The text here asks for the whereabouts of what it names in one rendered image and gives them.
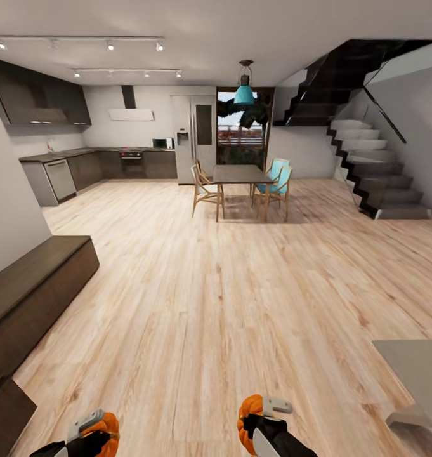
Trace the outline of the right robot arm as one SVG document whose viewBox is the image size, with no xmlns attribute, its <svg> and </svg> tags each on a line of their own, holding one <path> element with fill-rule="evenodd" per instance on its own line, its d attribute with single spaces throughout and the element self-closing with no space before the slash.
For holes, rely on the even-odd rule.
<svg viewBox="0 0 432 457">
<path fill-rule="evenodd" d="M 273 411 L 291 414 L 293 404 L 285 399 L 263 396 L 263 415 L 249 413 L 244 417 L 244 430 L 252 439 L 257 457 L 318 457 L 287 431 L 284 420 L 274 418 Z"/>
</svg>

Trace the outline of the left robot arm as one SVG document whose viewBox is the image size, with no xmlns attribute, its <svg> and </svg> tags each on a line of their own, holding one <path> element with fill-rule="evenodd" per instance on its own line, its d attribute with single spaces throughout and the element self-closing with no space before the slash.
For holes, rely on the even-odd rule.
<svg viewBox="0 0 432 457">
<path fill-rule="evenodd" d="M 105 418 L 103 409 L 94 409 L 69 425 L 67 442 L 53 442 L 46 445 L 29 457 L 96 457 L 102 452 L 110 434 L 97 430 L 84 437 L 83 431 L 101 422 Z"/>
</svg>

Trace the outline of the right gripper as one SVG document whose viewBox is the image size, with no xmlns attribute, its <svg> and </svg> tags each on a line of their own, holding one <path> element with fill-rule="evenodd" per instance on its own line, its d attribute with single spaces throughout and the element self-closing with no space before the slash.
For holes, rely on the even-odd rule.
<svg viewBox="0 0 432 457">
<path fill-rule="evenodd" d="M 248 417 L 244 417 L 244 430 L 248 431 L 248 438 L 253 438 L 254 429 L 261 423 L 261 420 L 263 419 L 263 416 L 254 413 L 249 413 Z M 286 421 L 283 421 L 283 427 L 285 427 L 287 430 Z"/>
</svg>

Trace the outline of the pumpkin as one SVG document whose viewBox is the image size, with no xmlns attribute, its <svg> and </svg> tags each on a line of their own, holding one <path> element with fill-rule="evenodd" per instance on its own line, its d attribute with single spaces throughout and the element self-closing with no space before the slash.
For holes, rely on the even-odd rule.
<svg viewBox="0 0 432 457">
<path fill-rule="evenodd" d="M 248 397 L 239 409 L 239 419 L 237 422 L 237 428 L 239 431 L 239 439 L 248 453 L 257 456 L 254 451 L 253 441 L 248 438 L 248 431 L 244 430 L 244 417 L 248 417 L 249 413 L 263 415 L 263 396 L 254 394 Z"/>
<path fill-rule="evenodd" d="M 101 434 L 104 432 L 110 434 L 110 440 L 102 446 L 102 452 L 96 457 L 115 457 L 121 438 L 119 427 L 120 424 L 116 419 L 115 414 L 106 412 L 105 418 L 101 422 L 98 422 L 94 426 L 91 426 L 83 431 L 84 437 L 87 437 L 97 430 L 101 430 Z"/>
</svg>

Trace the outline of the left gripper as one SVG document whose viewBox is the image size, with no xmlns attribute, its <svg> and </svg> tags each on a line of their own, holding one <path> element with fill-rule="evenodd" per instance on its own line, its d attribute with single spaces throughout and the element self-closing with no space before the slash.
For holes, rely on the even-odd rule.
<svg viewBox="0 0 432 457">
<path fill-rule="evenodd" d="M 110 434 L 107 432 L 101 434 L 101 430 L 97 430 L 87 437 L 71 443 L 77 447 L 77 457 L 96 457 L 102 452 L 102 446 L 108 440 L 110 440 Z"/>
</svg>

